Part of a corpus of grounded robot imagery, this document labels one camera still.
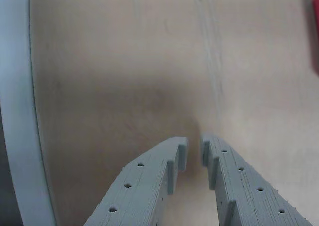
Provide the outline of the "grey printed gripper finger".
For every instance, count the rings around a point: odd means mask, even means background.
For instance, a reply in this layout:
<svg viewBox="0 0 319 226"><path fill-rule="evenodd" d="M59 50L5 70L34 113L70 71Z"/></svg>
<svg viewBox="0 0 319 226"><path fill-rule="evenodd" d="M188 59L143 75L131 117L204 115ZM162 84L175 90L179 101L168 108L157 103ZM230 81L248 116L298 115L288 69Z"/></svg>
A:
<svg viewBox="0 0 319 226"><path fill-rule="evenodd" d="M88 226L160 226L178 173L185 171L186 137L169 138L125 165L86 220Z"/></svg>
<svg viewBox="0 0 319 226"><path fill-rule="evenodd" d="M202 164L215 191L221 226L309 226L227 142L214 135L201 139Z"/></svg>

